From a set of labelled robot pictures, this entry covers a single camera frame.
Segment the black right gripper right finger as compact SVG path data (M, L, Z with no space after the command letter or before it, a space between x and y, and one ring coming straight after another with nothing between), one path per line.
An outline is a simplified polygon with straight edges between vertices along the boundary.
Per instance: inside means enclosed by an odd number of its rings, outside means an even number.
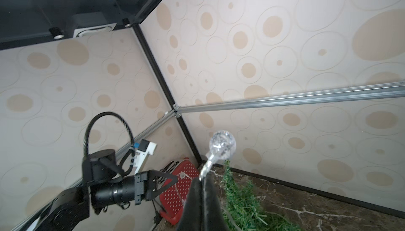
M211 175L203 180L203 230L228 231L214 179Z

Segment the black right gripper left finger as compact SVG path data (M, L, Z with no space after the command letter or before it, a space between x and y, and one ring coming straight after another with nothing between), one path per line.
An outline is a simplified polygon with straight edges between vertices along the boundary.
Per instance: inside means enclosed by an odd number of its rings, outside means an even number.
M177 231L202 231L203 187L199 178L193 179Z

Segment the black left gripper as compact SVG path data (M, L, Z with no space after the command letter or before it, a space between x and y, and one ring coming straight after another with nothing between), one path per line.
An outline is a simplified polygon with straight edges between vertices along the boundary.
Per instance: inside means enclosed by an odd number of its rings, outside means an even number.
M159 178L169 181L167 185L158 188ZM157 196L174 186L178 181L176 175L150 170L135 175L135 205L140 205L143 200L151 201Z

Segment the clear string light with bulbs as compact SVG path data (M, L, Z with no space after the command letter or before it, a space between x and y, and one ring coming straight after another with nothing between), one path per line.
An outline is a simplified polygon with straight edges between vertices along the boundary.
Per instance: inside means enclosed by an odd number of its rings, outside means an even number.
M236 152L236 139L226 130L220 130L213 134L209 140L209 152L207 153L208 160L203 165L198 177L191 178L185 172L180 172L177 178L182 183L184 180L189 182L196 181L202 189L202 202L210 201L215 197L215 186L212 179L208 177L214 164L220 160L230 159Z

